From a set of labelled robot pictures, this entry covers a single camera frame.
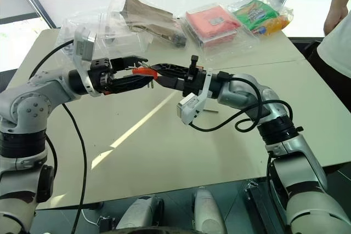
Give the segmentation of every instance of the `red package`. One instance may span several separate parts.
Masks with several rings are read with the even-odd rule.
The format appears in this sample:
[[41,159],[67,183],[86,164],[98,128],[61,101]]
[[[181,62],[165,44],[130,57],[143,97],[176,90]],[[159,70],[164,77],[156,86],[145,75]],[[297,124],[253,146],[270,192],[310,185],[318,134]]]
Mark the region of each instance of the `red package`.
[[219,5],[197,13],[186,12],[186,19],[204,44],[206,44],[205,39],[221,35],[225,36],[216,39],[216,43],[230,41],[234,38],[236,29],[240,27],[240,23]]

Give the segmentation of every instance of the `white bracket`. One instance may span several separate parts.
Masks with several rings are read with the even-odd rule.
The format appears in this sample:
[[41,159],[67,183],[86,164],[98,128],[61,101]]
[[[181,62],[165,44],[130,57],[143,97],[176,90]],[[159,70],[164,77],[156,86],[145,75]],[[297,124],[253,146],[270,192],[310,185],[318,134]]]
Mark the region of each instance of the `white bracket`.
[[75,31],[75,38],[73,41],[73,63],[77,69],[77,72],[79,73],[79,76],[81,76],[82,83],[86,91],[93,97],[100,96],[101,94],[94,89],[88,75],[88,70],[83,67],[83,63],[84,61],[90,63],[92,61],[96,36],[97,35],[94,32],[91,32],[86,27],[78,26]]
[[197,96],[194,93],[190,93],[187,97],[177,103],[177,115],[182,119],[184,124],[188,125],[202,112],[207,97],[211,96],[209,95],[211,78],[212,69],[208,69],[201,94]]

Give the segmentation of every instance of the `black cable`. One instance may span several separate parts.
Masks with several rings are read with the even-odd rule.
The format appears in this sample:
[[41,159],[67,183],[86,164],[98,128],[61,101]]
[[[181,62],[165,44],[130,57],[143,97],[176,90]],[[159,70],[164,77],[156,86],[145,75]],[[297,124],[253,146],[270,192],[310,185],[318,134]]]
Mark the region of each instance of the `black cable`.
[[[263,102],[261,103],[261,105],[265,105],[265,104],[274,104],[274,103],[278,103],[278,104],[283,104],[283,105],[285,105],[285,106],[288,108],[289,117],[290,117],[290,119],[292,120],[292,117],[293,117],[292,108],[291,108],[291,106],[290,106],[287,102],[285,102],[285,101],[282,101],[282,100],[267,100],[267,101],[263,101]],[[223,123],[221,123],[221,124],[219,124],[219,125],[217,125],[216,127],[213,127],[213,128],[203,129],[203,128],[197,127],[197,126],[194,125],[192,122],[189,123],[189,126],[193,127],[193,128],[196,129],[196,130],[199,130],[199,131],[201,131],[201,132],[212,132],[212,131],[218,130],[219,128],[225,126],[227,123],[229,123],[230,121],[232,121],[232,120],[235,119],[236,117],[242,115],[243,113],[245,113],[245,112],[248,111],[248,110],[251,110],[251,109],[253,109],[253,108],[256,108],[257,106],[259,106],[258,103],[255,103],[255,104],[253,104],[253,105],[250,105],[250,106],[248,106],[248,107],[245,107],[244,109],[240,110],[240,111],[237,112],[236,114],[234,114],[234,115],[232,115],[231,117],[229,117],[229,118],[228,118],[227,120],[225,120]],[[237,124],[240,124],[240,123],[244,122],[244,120],[245,120],[245,121],[250,121],[250,119],[243,119],[243,120],[238,121]]]
[[[37,66],[35,66],[35,68],[33,69],[32,73],[30,74],[29,76],[29,79],[32,78],[35,73],[37,73],[37,71],[39,70],[39,68],[44,64],[44,62],[46,62],[49,57],[51,57],[54,53],[56,53],[58,50],[62,49],[63,47],[65,46],[68,46],[69,44],[72,44],[73,43],[73,39],[70,40],[70,41],[67,41],[61,45],[59,45],[58,47],[54,48],[51,52],[49,52],[38,64]],[[53,154],[53,159],[54,159],[54,177],[56,176],[56,173],[57,173],[57,168],[58,168],[58,160],[57,160],[57,154],[56,154],[56,151],[55,151],[55,147],[53,145],[53,143],[51,142],[49,136],[46,134],[46,142],[48,143],[50,149],[51,149],[51,152]]]
[[251,86],[251,88],[254,90],[254,92],[256,93],[256,97],[257,97],[257,106],[258,106],[258,110],[257,110],[257,115],[256,115],[256,118],[255,120],[253,121],[252,125],[246,129],[240,129],[239,127],[236,127],[236,129],[242,133],[247,133],[251,130],[253,130],[257,125],[258,125],[258,122],[262,116],[262,97],[261,97],[261,93],[259,92],[258,88],[256,87],[256,85],[254,85],[252,82],[246,80],[246,79],[243,79],[243,78],[231,78],[232,81],[240,81],[240,82],[244,82],[244,83],[247,83],[248,85]]
[[79,221],[79,217],[81,215],[81,211],[82,211],[82,207],[83,207],[83,201],[84,201],[84,196],[85,196],[85,192],[86,192],[86,183],[87,183],[87,153],[86,153],[86,147],[85,147],[85,144],[84,144],[84,140],[83,140],[83,137],[82,137],[82,134],[81,132],[79,131],[79,128],[78,128],[78,125],[77,125],[77,122],[73,116],[73,114],[71,113],[71,111],[67,108],[67,106],[65,104],[62,104],[63,108],[66,110],[66,112],[69,114],[69,116],[71,117],[71,120],[72,120],[72,123],[73,125],[75,126],[76,128],[76,131],[77,131],[77,134],[78,134],[78,137],[81,141],[81,144],[82,144],[82,152],[83,152],[83,159],[84,159],[84,173],[83,173],[83,184],[82,184],[82,194],[81,194],[81,200],[79,202],[79,205],[78,205],[78,209],[77,209],[77,214],[76,214],[76,219],[75,219],[75,222],[73,224],[73,227],[72,227],[72,231],[71,231],[71,234],[74,234],[75,231],[76,231],[76,228],[77,228],[77,224],[78,224],[78,221]]
[[271,188],[271,185],[270,185],[270,173],[269,173],[269,166],[270,166],[270,164],[271,164],[271,157],[269,156],[268,160],[267,160],[267,174],[266,174],[268,196],[269,196],[269,199],[270,199],[270,201],[271,201],[271,203],[273,205],[274,212],[275,212],[276,216],[278,217],[279,223],[280,223],[281,227],[283,228],[283,230],[285,230],[286,229],[286,224],[284,223],[283,218],[281,217],[280,212],[278,210],[278,206],[276,205],[276,203],[275,203],[275,201],[273,199],[272,188]]
[[53,143],[51,142],[50,138],[48,137],[48,135],[46,135],[46,141],[48,142],[48,145],[53,153],[53,158],[54,158],[54,178],[56,177],[56,173],[57,173],[57,155],[56,155],[56,150],[55,147],[53,145]]
[[68,46],[69,44],[73,43],[73,39],[70,41],[67,41],[59,46],[57,46],[56,48],[54,48],[51,52],[48,53],[48,55],[46,55],[39,63],[37,66],[35,66],[34,70],[32,71],[32,73],[29,76],[29,79],[32,78],[35,73],[39,70],[39,68],[44,64],[45,61],[47,61],[47,59],[49,59],[49,57],[51,57],[54,53],[56,53],[57,51],[59,51],[60,49],[64,48],[65,46]]
[[[48,53],[39,63],[38,65],[34,68],[34,70],[32,71],[32,73],[30,74],[30,78],[32,78],[35,73],[39,70],[39,68],[44,64],[44,62],[46,62],[50,56],[52,56],[54,53],[56,53],[58,50],[64,48],[65,46],[68,46],[70,44],[73,43],[73,39],[70,40],[70,41],[67,41],[61,45],[59,45],[58,47],[54,48],[50,53]],[[79,221],[79,217],[81,215],[81,211],[82,211],[82,207],[83,207],[83,201],[84,201],[84,196],[85,196],[85,191],[86,191],[86,183],[87,183],[87,153],[86,153],[86,148],[85,148],[85,144],[84,144],[84,140],[83,140],[83,137],[82,137],[82,134],[78,128],[78,125],[77,125],[77,122],[73,116],[73,114],[71,113],[71,111],[67,108],[67,106],[65,104],[62,104],[63,108],[66,110],[66,112],[68,113],[68,115],[70,116],[73,124],[74,124],[74,127],[76,129],[76,132],[78,134],[78,137],[81,141],[81,144],[82,144],[82,152],[83,152],[83,160],[84,160],[84,172],[83,172],[83,184],[82,184],[82,193],[81,193],[81,199],[80,199],[80,203],[78,205],[78,209],[77,209],[77,214],[76,214],[76,219],[75,219],[75,222],[73,224],[73,227],[72,227],[72,231],[71,233],[74,234],[75,231],[76,231],[76,228],[77,228],[77,224],[78,224],[78,221]],[[50,138],[47,136],[47,142],[50,146],[50,149],[52,150],[53,152],[53,158],[54,158],[54,171],[55,171],[55,174],[56,174],[56,171],[57,171],[57,155],[56,155],[56,151],[55,151],[55,148],[50,140]]]

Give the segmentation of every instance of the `person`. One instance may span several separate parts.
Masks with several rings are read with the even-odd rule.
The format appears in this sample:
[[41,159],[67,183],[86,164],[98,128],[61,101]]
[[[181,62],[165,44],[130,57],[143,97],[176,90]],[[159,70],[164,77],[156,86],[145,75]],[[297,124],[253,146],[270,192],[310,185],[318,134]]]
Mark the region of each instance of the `person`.
[[349,0],[332,0],[324,23],[325,38],[307,58],[351,112],[351,14]]

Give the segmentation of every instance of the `clear plastic bag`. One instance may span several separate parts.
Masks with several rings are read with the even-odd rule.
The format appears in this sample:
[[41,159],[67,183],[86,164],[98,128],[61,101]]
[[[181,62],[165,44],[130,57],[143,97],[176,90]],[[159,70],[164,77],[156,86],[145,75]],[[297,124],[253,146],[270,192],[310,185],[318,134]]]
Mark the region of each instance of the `clear plastic bag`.
[[219,54],[240,55],[258,43],[258,38],[220,4],[188,11],[181,21],[205,59]]
[[148,32],[174,47],[184,47],[186,36],[173,14],[144,2],[125,0],[121,8],[121,0],[112,0],[109,6],[111,20],[114,15],[122,15],[131,31]]
[[280,31],[293,19],[293,9],[274,0],[242,0],[227,9],[257,36]]
[[[152,35],[130,31],[123,18],[114,14],[112,19],[109,10],[101,8],[79,12],[65,19],[55,45],[73,39],[78,25],[83,25],[97,34],[93,59],[139,55],[144,53],[152,42]],[[68,58],[72,58],[73,45],[65,47],[62,52]],[[66,62],[58,61],[58,63],[62,65]]]

